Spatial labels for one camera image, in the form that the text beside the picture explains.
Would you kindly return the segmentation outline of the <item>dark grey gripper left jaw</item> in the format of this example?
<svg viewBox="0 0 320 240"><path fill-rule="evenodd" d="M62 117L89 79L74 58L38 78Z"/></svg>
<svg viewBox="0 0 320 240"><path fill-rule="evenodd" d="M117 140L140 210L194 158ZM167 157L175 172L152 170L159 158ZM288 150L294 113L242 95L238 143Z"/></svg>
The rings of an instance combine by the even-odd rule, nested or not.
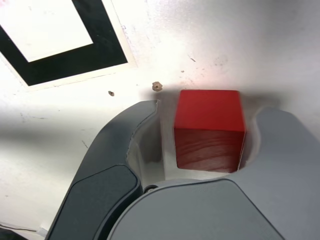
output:
<svg viewBox="0 0 320 240"><path fill-rule="evenodd" d="M158 102L141 101L110 120L88 148L46 235L48 240L105 240L124 210L143 195L137 167L159 160Z"/></svg>

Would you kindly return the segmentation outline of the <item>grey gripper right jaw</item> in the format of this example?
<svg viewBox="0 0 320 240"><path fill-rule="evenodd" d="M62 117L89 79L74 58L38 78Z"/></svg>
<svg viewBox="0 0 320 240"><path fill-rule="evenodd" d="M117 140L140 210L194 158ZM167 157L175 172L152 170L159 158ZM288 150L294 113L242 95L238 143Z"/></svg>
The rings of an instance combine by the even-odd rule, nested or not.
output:
<svg viewBox="0 0 320 240"><path fill-rule="evenodd" d="M131 203L110 240L317 240L320 143L293 114L255 117L258 149L218 179L160 187Z"/></svg>

